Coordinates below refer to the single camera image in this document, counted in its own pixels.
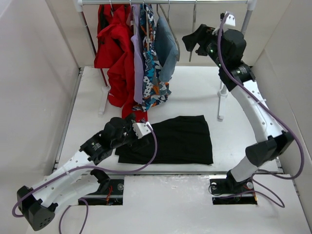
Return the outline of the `black trousers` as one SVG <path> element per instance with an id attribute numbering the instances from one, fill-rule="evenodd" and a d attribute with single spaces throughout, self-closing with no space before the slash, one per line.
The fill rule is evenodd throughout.
<path id="1" fill-rule="evenodd" d="M 152 125 L 157 139 L 153 164 L 213 164 L 208 123 L 203 115 L 178 116 Z M 119 163 L 147 164 L 155 150 L 152 134 L 116 149 Z"/>

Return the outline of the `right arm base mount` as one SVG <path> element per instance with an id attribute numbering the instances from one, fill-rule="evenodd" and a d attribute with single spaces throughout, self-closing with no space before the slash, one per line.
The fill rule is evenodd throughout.
<path id="1" fill-rule="evenodd" d="M 225 178 L 212 178 L 208 191 L 212 195 L 213 205 L 257 205 L 256 195 L 251 181 L 228 185 Z"/>

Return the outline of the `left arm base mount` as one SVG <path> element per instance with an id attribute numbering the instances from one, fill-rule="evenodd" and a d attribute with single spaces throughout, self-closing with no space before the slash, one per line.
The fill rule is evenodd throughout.
<path id="1" fill-rule="evenodd" d="M 91 206 L 123 205 L 124 179 L 111 179 L 104 192 L 96 191 L 83 197 Z"/>

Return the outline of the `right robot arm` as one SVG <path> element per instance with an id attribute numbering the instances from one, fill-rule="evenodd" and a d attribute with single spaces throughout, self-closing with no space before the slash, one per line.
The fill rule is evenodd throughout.
<path id="1" fill-rule="evenodd" d="M 219 67 L 221 81 L 238 101 L 252 126 L 256 143 L 245 149 L 244 158 L 227 172 L 225 179 L 214 179 L 211 182 L 214 195 L 234 194 L 243 190 L 243 185 L 263 164 L 284 153 L 293 142 L 293 137 L 251 97 L 254 95 L 261 103 L 265 103 L 250 66 L 242 61 L 246 48 L 243 34 L 228 29 L 221 36 L 220 52 L 223 64 L 235 79 L 232 81 L 221 67 L 217 35 L 213 31 L 213 28 L 201 24 L 192 34 L 183 36 L 182 40 L 188 52 L 199 45 L 196 53 L 199 56 L 209 56 L 215 62 Z"/>

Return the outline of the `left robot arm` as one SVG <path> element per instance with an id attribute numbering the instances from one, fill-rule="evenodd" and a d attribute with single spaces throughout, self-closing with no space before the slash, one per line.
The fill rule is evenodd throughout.
<path id="1" fill-rule="evenodd" d="M 98 165 L 112 155 L 113 150 L 138 143 L 152 133 L 149 122 L 136 122 L 135 114 L 125 119 L 113 117 L 103 130 L 85 141 L 77 152 L 56 171 L 41 182 L 22 186 L 17 191 L 14 206 L 34 231 L 40 231 L 51 223 L 58 210 L 77 202 L 85 195 L 104 193 L 109 188 L 110 177 L 107 169 Z"/>

